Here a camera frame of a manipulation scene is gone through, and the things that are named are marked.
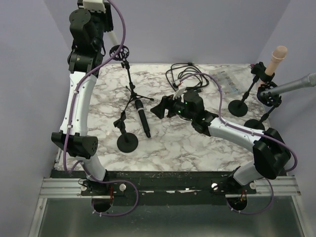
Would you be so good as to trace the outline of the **white microphone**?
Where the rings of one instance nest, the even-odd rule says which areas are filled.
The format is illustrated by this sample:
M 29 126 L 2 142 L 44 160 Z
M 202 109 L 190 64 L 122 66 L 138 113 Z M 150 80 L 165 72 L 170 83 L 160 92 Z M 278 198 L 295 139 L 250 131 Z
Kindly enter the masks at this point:
M 114 31 L 107 32 L 107 36 L 110 39 L 113 46 L 119 45 L 118 38 Z

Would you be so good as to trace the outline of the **black microphone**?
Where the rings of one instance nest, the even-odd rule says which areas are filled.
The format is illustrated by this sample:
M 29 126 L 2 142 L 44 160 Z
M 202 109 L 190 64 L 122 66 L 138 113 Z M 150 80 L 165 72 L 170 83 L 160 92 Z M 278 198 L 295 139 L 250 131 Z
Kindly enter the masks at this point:
M 139 118 L 147 138 L 151 138 L 150 128 L 144 112 L 144 106 L 140 99 L 135 100 L 135 108 L 139 114 Z

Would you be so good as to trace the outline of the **black tripod mic stand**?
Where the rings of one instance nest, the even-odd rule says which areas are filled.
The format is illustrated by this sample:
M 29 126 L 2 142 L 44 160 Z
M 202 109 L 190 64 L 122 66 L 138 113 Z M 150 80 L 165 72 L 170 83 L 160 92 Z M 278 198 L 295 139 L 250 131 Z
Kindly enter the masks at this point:
M 114 53 L 118 50 L 118 48 L 119 48 L 119 45 L 113 46 L 110 50 L 110 56 L 114 56 Z M 130 99 L 129 99 L 128 103 L 126 104 L 123 111 L 125 112 L 128 105 L 131 102 L 134 102 L 135 108 L 136 108 L 136 111 L 138 112 L 138 114 L 144 115 L 145 114 L 144 106 L 143 106 L 143 103 L 141 101 L 141 98 L 148 99 L 150 101 L 154 101 L 154 99 L 139 95 L 134 91 L 136 86 L 134 85 L 134 83 L 132 82 L 132 79 L 131 79 L 130 64 L 127 60 L 128 57 L 129 57 L 129 48 L 127 46 L 123 45 L 121 50 L 119 51 L 119 53 L 116 56 L 114 56 L 114 58 L 113 58 L 113 60 L 119 61 L 121 63 L 122 68 L 127 70 L 127 75 L 128 75 L 128 80 L 129 80 L 129 86 L 126 86 L 126 89 L 128 89 L 130 92 Z

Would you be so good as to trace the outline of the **black round-base mic stand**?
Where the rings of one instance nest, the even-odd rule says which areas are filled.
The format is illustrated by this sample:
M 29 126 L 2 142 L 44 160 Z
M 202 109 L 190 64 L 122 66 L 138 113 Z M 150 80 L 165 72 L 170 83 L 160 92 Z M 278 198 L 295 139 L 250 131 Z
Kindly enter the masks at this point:
M 126 132 L 125 119 L 125 111 L 122 111 L 120 118 L 114 122 L 114 127 L 118 128 L 121 132 L 117 140 L 117 147 L 123 153 L 131 153 L 138 147 L 138 138 L 135 134 Z

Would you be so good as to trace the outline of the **round-base stand with clip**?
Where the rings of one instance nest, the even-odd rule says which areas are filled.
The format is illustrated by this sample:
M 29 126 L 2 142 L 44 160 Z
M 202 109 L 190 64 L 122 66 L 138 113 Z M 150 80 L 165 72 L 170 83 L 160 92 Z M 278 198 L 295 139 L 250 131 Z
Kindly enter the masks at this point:
M 248 107 L 245 104 L 245 100 L 248 98 L 250 91 L 252 90 L 253 86 L 259 81 L 263 82 L 271 82 L 272 79 L 275 76 L 275 73 L 273 73 L 271 76 L 265 73 L 266 67 L 263 62 L 259 62 L 256 64 L 253 64 L 251 66 L 251 73 L 254 75 L 254 78 L 252 80 L 252 84 L 248 88 L 248 90 L 243 94 L 241 100 L 233 100 L 229 103 L 228 109 L 229 112 L 236 116 L 236 117 L 243 117 L 247 114 Z

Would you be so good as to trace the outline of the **beige microphone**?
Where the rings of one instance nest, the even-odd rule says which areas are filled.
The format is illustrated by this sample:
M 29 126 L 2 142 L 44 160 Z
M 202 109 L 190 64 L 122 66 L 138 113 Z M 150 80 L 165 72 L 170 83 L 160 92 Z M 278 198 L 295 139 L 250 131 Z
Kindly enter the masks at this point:
M 272 52 L 271 61 L 265 69 L 265 74 L 268 76 L 272 76 L 279 66 L 280 62 L 282 62 L 286 58 L 287 53 L 288 48 L 286 46 L 277 46 Z

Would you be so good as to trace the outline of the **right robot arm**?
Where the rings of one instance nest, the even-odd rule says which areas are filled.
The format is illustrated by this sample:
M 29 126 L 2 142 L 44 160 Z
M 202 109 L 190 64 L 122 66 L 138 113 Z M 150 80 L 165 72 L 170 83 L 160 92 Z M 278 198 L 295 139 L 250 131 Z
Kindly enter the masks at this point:
M 234 194 L 254 180 L 276 179 L 290 160 L 290 151 L 277 130 L 259 130 L 228 123 L 219 115 L 207 111 L 203 99 L 195 91 L 182 96 L 163 96 L 151 112 L 159 119 L 181 116 L 191 122 L 196 132 L 227 140 L 252 152 L 253 161 L 235 169 L 227 181 L 228 190 Z

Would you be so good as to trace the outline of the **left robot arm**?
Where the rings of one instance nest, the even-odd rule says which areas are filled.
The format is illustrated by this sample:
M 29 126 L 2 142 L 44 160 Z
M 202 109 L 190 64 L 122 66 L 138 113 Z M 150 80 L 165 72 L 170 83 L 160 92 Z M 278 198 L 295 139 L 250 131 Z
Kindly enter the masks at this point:
M 109 191 L 105 180 L 106 169 L 96 154 L 98 139 L 87 134 L 87 117 L 99 66 L 105 56 L 103 35 L 113 30 L 111 6 L 102 0 L 79 0 L 78 8 L 70 16 L 73 37 L 67 62 L 70 72 L 70 90 L 66 113 L 58 132 L 51 141 L 64 155 L 76 158 L 83 164 L 93 190 L 104 195 Z

